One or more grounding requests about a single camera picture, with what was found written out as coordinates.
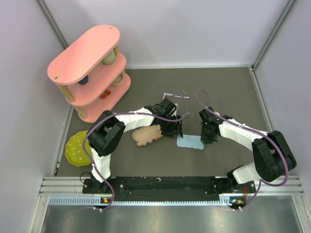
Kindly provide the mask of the light blue cleaning cloth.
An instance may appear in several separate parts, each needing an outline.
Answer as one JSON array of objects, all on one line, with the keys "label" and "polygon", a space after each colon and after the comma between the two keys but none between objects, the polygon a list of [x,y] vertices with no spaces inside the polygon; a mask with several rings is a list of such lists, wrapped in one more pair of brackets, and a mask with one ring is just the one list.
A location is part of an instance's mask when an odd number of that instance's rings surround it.
[{"label": "light blue cleaning cloth", "polygon": [[183,137],[177,137],[176,144],[181,148],[190,148],[203,150],[204,144],[201,142],[201,137],[197,135],[184,134]]}]

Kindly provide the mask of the plaid glasses case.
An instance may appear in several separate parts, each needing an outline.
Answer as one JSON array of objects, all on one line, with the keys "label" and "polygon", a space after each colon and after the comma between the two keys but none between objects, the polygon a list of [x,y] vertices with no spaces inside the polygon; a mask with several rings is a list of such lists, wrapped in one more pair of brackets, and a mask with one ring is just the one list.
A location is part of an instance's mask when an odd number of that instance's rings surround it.
[{"label": "plaid glasses case", "polygon": [[138,147],[146,146],[162,137],[160,125],[145,126],[132,133]]}]

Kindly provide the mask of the white sunglasses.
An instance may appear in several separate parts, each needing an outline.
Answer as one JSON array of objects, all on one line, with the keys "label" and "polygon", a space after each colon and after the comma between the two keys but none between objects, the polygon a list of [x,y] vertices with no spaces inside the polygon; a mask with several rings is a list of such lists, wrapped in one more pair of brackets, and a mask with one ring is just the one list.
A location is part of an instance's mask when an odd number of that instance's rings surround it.
[{"label": "white sunglasses", "polygon": [[168,98],[168,97],[189,99],[188,96],[182,96],[182,95],[178,95],[178,94],[171,94],[171,93],[164,92],[162,99],[165,99],[165,98]]}]

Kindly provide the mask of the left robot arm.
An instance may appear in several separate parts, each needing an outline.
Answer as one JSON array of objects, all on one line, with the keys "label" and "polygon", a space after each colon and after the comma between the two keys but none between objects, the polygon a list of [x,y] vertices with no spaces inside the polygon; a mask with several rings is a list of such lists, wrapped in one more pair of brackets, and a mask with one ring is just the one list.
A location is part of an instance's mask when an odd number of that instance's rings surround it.
[{"label": "left robot arm", "polygon": [[144,106],[126,113],[104,111],[86,134],[91,149],[92,171],[88,188],[106,192],[110,187],[111,154],[117,148],[122,135],[130,130],[154,127],[159,136],[182,137],[182,119],[177,114],[177,106],[168,99],[160,104]]}]

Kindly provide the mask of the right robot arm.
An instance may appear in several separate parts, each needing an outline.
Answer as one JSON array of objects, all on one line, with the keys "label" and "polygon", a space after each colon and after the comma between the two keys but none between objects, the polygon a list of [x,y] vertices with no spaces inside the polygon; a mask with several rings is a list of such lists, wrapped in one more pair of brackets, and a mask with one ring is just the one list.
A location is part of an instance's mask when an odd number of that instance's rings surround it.
[{"label": "right robot arm", "polygon": [[240,191],[245,183],[263,181],[268,184],[280,176],[288,176],[297,166],[296,159],[284,137],[277,130],[258,131],[237,122],[230,116],[220,116],[208,107],[199,112],[202,120],[201,141],[203,144],[217,142],[217,137],[231,139],[249,149],[254,161],[227,173],[227,187],[232,192]]}]

